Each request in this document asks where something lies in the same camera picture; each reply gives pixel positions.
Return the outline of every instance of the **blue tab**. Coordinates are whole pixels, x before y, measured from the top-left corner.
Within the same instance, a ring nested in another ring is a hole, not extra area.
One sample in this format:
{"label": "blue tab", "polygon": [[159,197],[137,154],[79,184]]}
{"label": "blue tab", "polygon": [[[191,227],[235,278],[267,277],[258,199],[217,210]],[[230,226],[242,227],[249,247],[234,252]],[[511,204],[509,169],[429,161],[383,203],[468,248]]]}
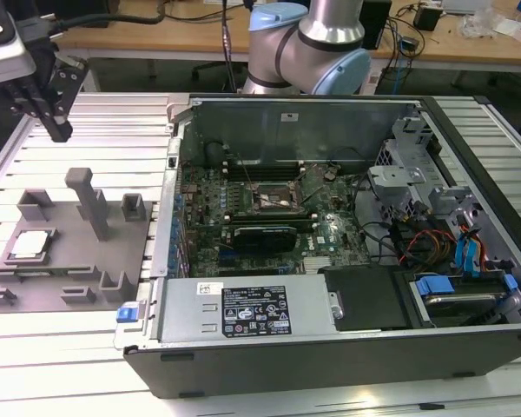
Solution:
{"label": "blue tab", "polygon": [[454,293],[450,278],[445,275],[427,275],[415,282],[419,294],[451,294]]}
{"label": "blue tab", "polygon": [[268,3],[257,6],[251,13],[249,31],[266,30],[288,26],[308,13],[308,8],[297,3]]}
{"label": "blue tab", "polygon": [[473,276],[478,275],[477,271],[473,267],[473,261],[475,254],[477,253],[477,243],[475,241],[469,241],[469,245],[467,246],[467,254],[465,255],[465,265],[463,270],[465,272],[471,272]]}
{"label": "blue tab", "polygon": [[458,240],[458,246],[455,248],[455,266],[461,268],[463,265],[463,247],[465,246],[465,239]]}
{"label": "blue tab", "polygon": [[504,281],[507,288],[510,289],[510,292],[518,289],[518,282],[515,281],[515,277],[512,274],[504,275]]}
{"label": "blue tab", "polygon": [[137,307],[120,307],[115,316],[118,323],[137,323]]}

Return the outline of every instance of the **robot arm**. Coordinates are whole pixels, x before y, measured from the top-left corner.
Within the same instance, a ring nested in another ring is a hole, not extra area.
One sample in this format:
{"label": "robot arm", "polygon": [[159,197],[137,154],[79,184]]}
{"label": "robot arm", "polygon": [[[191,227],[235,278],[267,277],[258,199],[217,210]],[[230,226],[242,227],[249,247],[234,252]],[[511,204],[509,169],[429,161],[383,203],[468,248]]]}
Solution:
{"label": "robot arm", "polygon": [[246,94],[353,94],[370,69],[362,0],[269,3],[251,15]]}
{"label": "robot arm", "polygon": [[67,116],[88,66],[83,60],[57,59],[53,39],[87,23],[157,24],[164,17],[163,0],[158,0],[157,17],[98,14],[64,22],[40,17],[32,0],[0,0],[0,99],[13,112],[38,117],[54,142],[66,142],[73,131]]}

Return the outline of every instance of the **wooden table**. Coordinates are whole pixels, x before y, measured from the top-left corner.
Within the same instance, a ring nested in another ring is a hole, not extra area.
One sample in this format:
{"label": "wooden table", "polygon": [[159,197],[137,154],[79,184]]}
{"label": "wooden table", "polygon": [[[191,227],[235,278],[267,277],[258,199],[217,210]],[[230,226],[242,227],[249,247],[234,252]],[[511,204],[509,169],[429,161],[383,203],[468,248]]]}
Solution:
{"label": "wooden table", "polygon": [[[393,0],[392,14],[412,0]],[[502,15],[516,15],[518,0],[495,0],[495,8]],[[120,12],[151,17],[156,0],[121,0]],[[201,0],[188,0],[167,5],[167,13],[177,17],[196,17],[217,11],[220,6],[206,5]],[[242,8],[229,12],[233,59],[248,60],[248,21],[250,13]],[[412,22],[413,12],[403,16]],[[494,38],[465,39],[458,33],[461,17],[442,17],[433,32],[424,32],[426,47],[412,64],[414,68],[432,70],[487,70],[521,72],[521,43],[498,34]],[[399,24],[399,32],[418,37],[406,25]],[[371,51],[373,66],[364,93],[373,93],[374,80],[392,54],[392,37],[385,31],[377,50]],[[143,59],[182,59],[197,61],[223,60],[221,25],[217,23],[190,24],[166,19],[156,26],[131,23],[112,23],[107,29],[77,28],[70,30],[58,44],[66,54],[83,58],[114,57]],[[92,89],[92,75],[86,87]]]}

